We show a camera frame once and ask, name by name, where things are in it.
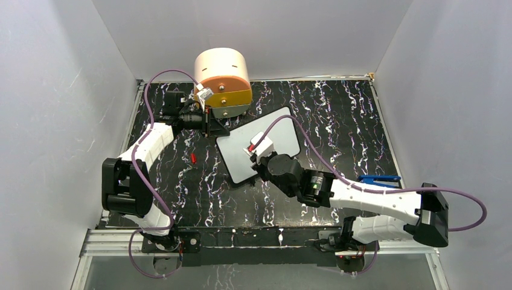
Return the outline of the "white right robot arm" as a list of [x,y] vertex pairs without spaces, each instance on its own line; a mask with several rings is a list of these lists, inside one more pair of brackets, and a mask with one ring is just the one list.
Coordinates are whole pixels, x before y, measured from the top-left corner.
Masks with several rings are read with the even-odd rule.
[[374,213],[373,217],[346,217],[336,239],[356,250],[377,240],[414,240],[444,248],[449,244],[448,204],[438,190],[423,188],[397,193],[393,188],[360,182],[344,183],[330,172],[301,167],[286,154],[252,156],[251,168],[286,196],[309,207],[349,208]]

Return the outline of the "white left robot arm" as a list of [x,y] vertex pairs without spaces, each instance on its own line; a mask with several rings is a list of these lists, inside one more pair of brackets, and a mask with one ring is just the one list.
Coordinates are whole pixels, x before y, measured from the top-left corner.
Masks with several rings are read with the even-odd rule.
[[161,112],[150,116],[150,124],[124,153],[106,158],[101,167],[101,204],[103,209],[118,213],[135,222],[142,233],[157,237],[165,251],[174,251],[180,235],[169,207],[158,195],[149,178],[149,171],[158,156],[183,130],[196,130],[204,137],[227,137],[229,131],[214,116],[206,101],[213,97],[209,88],[202,88],[194,99],[180,91],[164,95]]

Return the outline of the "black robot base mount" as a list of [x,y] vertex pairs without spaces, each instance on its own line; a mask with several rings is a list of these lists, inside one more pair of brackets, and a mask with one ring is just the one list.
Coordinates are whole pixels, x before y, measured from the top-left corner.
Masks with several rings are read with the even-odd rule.
[[340,227],[173,227],[167,237],[145,234],[141,251],[180,257],[185,267],[313,264],[358,271],[373,249]]

